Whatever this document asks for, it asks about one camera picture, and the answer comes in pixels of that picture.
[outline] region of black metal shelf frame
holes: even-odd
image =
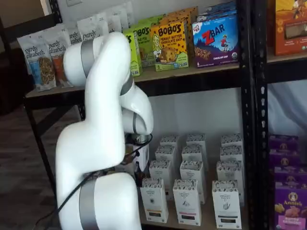
[[[57,0],[49,0],[56,23],[62,22]],[[262,229],[260,222],[261,207],[259,198],[258,163],[256,155],[256,105],[255,105],[255,82],[251,32],[251,0],[237,0],[238,31],[240,42],[239,69],[227,69],[194,76],[182,76],[160,80],[138,82],[137,85],[149,96],[167,95],[185,92],[199,92],[206,90],[241,88],[242,120],[244,136],[244,153],[246,162],[246,192],[248,201],[248,225],[250,230]],[[53,174],[47,160],[47,156],[40,136],[48,130],[58,119],[73,105],[78,105],[82,120],[85,119],[84,91],[52,94],[36,98],[24,99],[25,109],[42,155],[47,174],[53,191],[55,183]],[[52,114],[47,116],[41,123],[36,124],[32,110],[46,107],[57,107]]]

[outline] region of white tea box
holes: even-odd
[[[236,181],[212,181],[212,197],[218,229],[242,229]]]
[[[240,161],[218,161],[216,172],[219,181],[237,181],[240,204],[244,206],[242,163]]]
[[[204,164],[205,171],[208,171],[208,156],[206,149],[206,136],[205,134],[189,134],[187,136],[187,145],[190,144],[200,144],[202,148],[202,161]]]
[[[174,145],[160,145],[155,152],[157,161],[171,161],[172,173],[175,178],[180,178],[180,159]]]
[[[243,148],[243,141],[241,134],[230,134],[230,135],[224,135],[221,137],[221,146],[229,146],[229,145],[239,145]]]
[[[167,223],[168,208],[163,179],[143,179],[141,195],[148,221]]]
[[[240,161],[242,163],[243,185],[245,187],[245,167],[242,147],[239,145],[229,145],[220,148],[221,161]]]
[[[174,200],[171,161],[151,161],[149,165],[150,177],[153,179],[162,178],[165,186],[165,195],[167,200]]]
[[[197,180],[176,179],[173,187],[179,224],[201,225],[201,204]]]
[[[180,175],[184,180],[197,180],[198,194],[201,204],[207,199],[205,172],[202,161],[183,161],[180,166]]]
[[[202,161],[202,147],[200,144],[190,144],[182,150],[183,161]]]

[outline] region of brand logo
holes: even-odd
[[[158,30],[159,36],[165,35],[171,35],[172,33],[180,33],[181,32],[181,24],[161,28]]]
[[[221,32],[225,31],[224,25],[220,24],[214,30],[208,30],[202,34],[202,38],[205,39],[205,45],[210,45],[211,43],[215,42],[214,37],[219,35]]]
[[[197,26],[194,27],[193,30],[194,30],[195,32],[198,32],[198,31],[200,30],[200,27],[197,25]]]
[[[226,204],[223,205],[223,209],[224,209],[224,210],[228,210],[229,207],[230,207],[230,204],[229,204],[229,203],[226,203]]]
[[[291,192],[288,195],[288,198],[290,201],[284,201],[285,205],[292,205],[292,206],[302,206],[302,203],[300,201],[297,201],[298,195],[295,192]]]
[[[147,34],[149,34],[149,27],[144,27],[142,29],[135,30],[133,32],[136,32],[138,34],[138,36],[147,35]]]

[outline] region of snack box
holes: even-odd
[[[189,67],[186,20],[154,25],[150,36],[156,71]]]
[[[245,164],[242,146],[229,145],[220,147],[220,159],[221,161],[239,161],[242,163],[243,185],[245,187]]]
[[[307,183],[307,168],[294,166],[275,166],[274,179],[281,182]]]
[[[130,29],[136,32],[142,67],[154,66],[154,54],[152,52],[152,44],[150,41],[151,21],[145,21],[137,25],[133,25]]]
[[[274,169],[274,166],[299,166],[301,160],[299,154],[296,151],[289,150],[270,150],[270,168]]]
[[[207,188],[203,163],[201,161],[183,161],[180,166],[180,175],[183,180],[197,180],[200,201],[205,204]]]
[[[150,18],[141,19],[141,20],[139,20],[139,24],[147,23],[147,22],[151,22],[153,24],[156,24],[156,23],[159,23],[159,21],[161,19],[163,19],[165,16],[166,16],[166,14],[160,14],[160,15],[153,16],[153,17],[150,17]]]
[[[202,160],[204,164],[205,171],[209,170],[208,156],[206,149],[206,135],[205,134],[188,134],[187,145],[190,144],[200,144],[202,148]]]
[[[200,144],[189,144],[182,150],[183,161],[202,161],[202,147]]]
[[[157,161],[171,161],[172,174],[175,178],[180,178],[179,165],[180,158],[174,145],[160,145],[155,151]]]
[[[298,151],[298,136],[270,135],[269,148],[272,150]]]
[[[148,221],[167,223],[168,208],[163,179],[145,178],[140,188],[146,219]]]
[[[142,62],[140,56],[140,49],[137,39],[137,33],[133,29],[128,29],[123,32],[123,34],[127,37],[131,49],[131,65],[130,70],[132,76],[140,76],[143,72],[142,70]]]
[[[211,13],[220,12],[220,11],[231,11],[235,9],[236,9],[236,3],[234,1],[230,1],[226,3],[221,3],[218,5],[206,7],[202,14],[204,13],[211,14]]]
[[[212,181],[212,197],[218,229],[242,229],[237,181]]]
[[[295,182],[275,182],[274,209],[274,229],[305,230],[307,185]]]
[[[173,192],[179,224],[201,225],[197,184],[197,180],[176,179],[174,182]]]
[[[216,173],[219,181],[237,181],[240,204],[244,206],[242,163],[240,161],[218,161],[216,163]]]
[[[198,68],[238,62],[236,14],[196,22],[192,27]]]
[[[306,1],[275,1],[275,55],[306,52]]]
[[[165,195],[167,200],[173,200],[173,184],[174,179],[172,175],[170,161],[151,161],[149,166],[150,177],[153,179],[162,178],[165,186]]]

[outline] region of shelf board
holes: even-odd
[[[307,78],[307,53],[275,56],[273,49],[267,49],[265,79],[267,83],[299,81]]]
[[[226,64],[206,68],[183,68],[156,72],[154,67],[144,68],[134,81],[148,96],[241,87],[239,64]],[[48,91],[30,91],[25,103],[32,109],[75,105],[84,101],[84,87],[62,88]]]
[[[201,205],[201,226],[193,226],[186,224],[179,224],[177,219],[177,212],[174,201],[168,201],[168,220],[167,223],[157,223],[146,220],[146,215],[144,211],[144,206],[142,204],[142,199],[139,201],[139,211],[141,223],[144,225],[154,225],[159,227],[171,228],[171,229],[189,229],[189,230],[216,230],[215,223],[215,214],[213,208],[213,198],[212,198],[212,180],[216,179],[215,175],[215,166],[214,164],[210,165],[210,173],[207,180],[207,200],[204,205]],[[248,230],[248,209],[247,205],[241,208],[241,221],[242,221],[242,230]]]

